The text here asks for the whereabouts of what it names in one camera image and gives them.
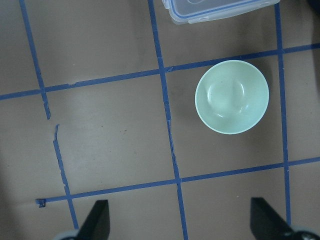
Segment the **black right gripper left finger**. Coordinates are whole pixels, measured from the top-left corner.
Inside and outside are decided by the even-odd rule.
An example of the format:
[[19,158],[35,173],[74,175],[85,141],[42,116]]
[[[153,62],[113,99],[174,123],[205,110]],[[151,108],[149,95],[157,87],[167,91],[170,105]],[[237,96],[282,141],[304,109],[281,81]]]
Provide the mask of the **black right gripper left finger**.
[[110,211],[108,200],[97,200],[82,227],[76,240],[107,240],[110,235]]

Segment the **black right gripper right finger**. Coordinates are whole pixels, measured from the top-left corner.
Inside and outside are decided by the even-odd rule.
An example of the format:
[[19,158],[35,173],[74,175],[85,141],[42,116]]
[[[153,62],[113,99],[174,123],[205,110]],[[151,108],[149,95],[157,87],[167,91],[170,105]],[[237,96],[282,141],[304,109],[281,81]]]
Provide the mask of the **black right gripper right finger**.
[[256,240],[290,240],[294,234],[263,197],[250,200],[250,230]]

